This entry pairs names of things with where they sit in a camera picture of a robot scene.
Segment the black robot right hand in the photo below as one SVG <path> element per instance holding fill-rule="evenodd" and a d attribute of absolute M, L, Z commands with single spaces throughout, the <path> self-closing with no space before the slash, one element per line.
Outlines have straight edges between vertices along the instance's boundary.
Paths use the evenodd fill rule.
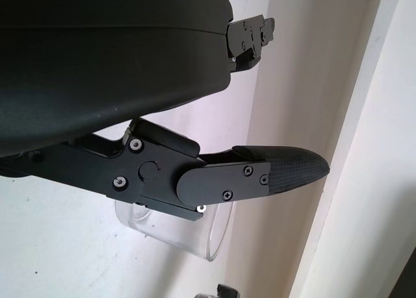
<path fill-rule="evenodd" d="M 240 298 L 240 293 L 227 285 L 219 284 L 216 290 L 218 298 Z"/>

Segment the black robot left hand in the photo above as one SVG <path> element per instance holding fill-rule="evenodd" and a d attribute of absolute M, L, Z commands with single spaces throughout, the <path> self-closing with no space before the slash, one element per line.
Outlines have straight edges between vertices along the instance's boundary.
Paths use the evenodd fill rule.
<path fill-rule="evenodd" d="M 307 149 L 197 142 L 145 115 L 225 90 L 275 21 L 229 0 L 1 0 L 1 175 L 35 176 L 196 221 L 330 167 Z"/>

